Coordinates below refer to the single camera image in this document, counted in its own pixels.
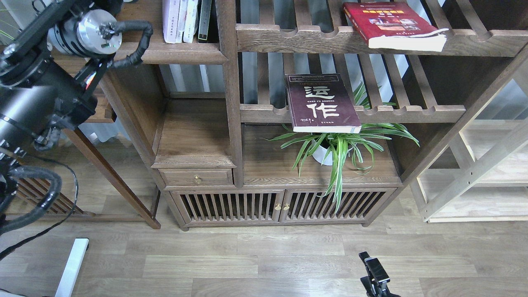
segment book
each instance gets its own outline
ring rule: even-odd
[[[183,30],[183,42],[192,43],[198,25],[198,5],[200,0],[187,1],[187,13],[185,15],[185,29]]]
[[[198,25],[198,42],[207,42],[209,20],[211,18],[211,4],[213,0],[202,0]]]
[[[202,12],[204,12],[203,5],[205,1],[206,0],[202,0],[202,8],[201,8]],[[202,16],[200,16],[200,24],[198,27],[198,42],[200,43],[219,42],[218,21],[216,19],[216,5],[214,3],[214,0],[211,0],[211,11],[209,14],[205,14],[205,19],[202,19]]]
[[[294,132],[358,133],[361,122],[339,73],[285,75]]]
[[[405,2],[345,2],[343,10],[371,49],[441,52],[446,36]]]
[[[176,43],[180,0],[163,0],[163,39],[167,43]]]
[[[180,11],[178,13],[178,27],[176,30],[176,43],[183,42],[183,30],[185,29],[186,15],[187,15],[187,0],[180,0]]]

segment red book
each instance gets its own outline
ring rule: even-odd
[[[286,75],[294,132],[359,133],[361,122],[339,73]]]
[[[437,29],[405,2],[346,2],[343,10],[371,49],[441,52],[448,30]]]

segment spider plant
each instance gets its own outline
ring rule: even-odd
[[[361,105],[365,108],[370,108],[369,99],[366,96],[365,86],[361,83],[354,90],[354,102],[356,105]],[[285,140],[290,137],[297,135],[297,133],[289,130],[288,133],[284,133],[277,136],[269,141]],[[302,143],[297,158],[291,169],[293,170],[298,166],[299,176],[301,174],[303,164],[307,157],[312,156],[317,148],[324,144],[327,146],[327,151],[324,159],[329,157],[332,153],[332,171],[330,173],[330,181],[328,187],[323,196],[329,195],[334,189],[333,202],[336,203],[335,212],[340,207],[341,196],[343,193],[343,167],[347,156],[350,156],[352,164],[357,168],[358,174],[367,174],[375,164],[374,151],[383,152],[384,148],[380,144],[373,140],[391,140],[392,137],[399,136],[413,140],[419,145],[418,140],[412,136],[407,128],[397,123],[375,123],[375,124],[362,124],[359,133],[302,133],[301,136],[297,136],[293,139],[283,143],[280,148],[284,149],[294,143]],[[372,165],[360,167],[359,163],[363,163],[363,154],[360,148],[364,147],[370,154]]]

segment wooden drawer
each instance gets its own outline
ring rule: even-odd
[[[160,169],[159,172],[168,187],[233,184],[230,168]]]

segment slatted cabinet door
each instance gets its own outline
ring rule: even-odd
[[[187,226],[273,224],[279,221],[284,191],[173,192],[185,207]]]
[[[361,224],[383,204],[395,188],[343,189],[341,205],[335,212],[334,193],[324,190],[286,190],[280,222],[313,224],[342,222]]]

